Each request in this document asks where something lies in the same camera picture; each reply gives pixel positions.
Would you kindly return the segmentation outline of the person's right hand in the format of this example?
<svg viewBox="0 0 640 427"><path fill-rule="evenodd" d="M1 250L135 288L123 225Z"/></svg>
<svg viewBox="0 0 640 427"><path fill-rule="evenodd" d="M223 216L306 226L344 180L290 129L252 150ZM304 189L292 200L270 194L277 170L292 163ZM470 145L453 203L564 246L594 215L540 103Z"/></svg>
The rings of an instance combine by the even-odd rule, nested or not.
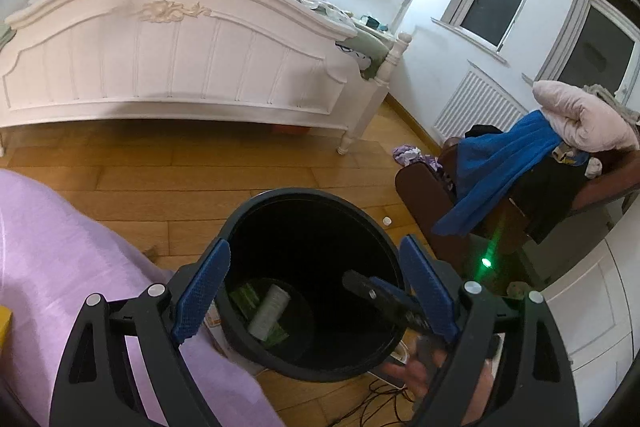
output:
<svg viewBox="0 0 640 427"><path fill-rule="evenodd" d="M390 377L402 381L416 399L423 399L430 391L427 381L432 377L432 372L419 359L419 351L423 338L420 337L413 346L410 358L404 366L395 365L390 362L382 364L383 372ZM462 426L478 421L486 409L492 386L494 385L494 375L492 375L492 361L485 360L482 373L478 377L473 398L462 419Z"/></svg>

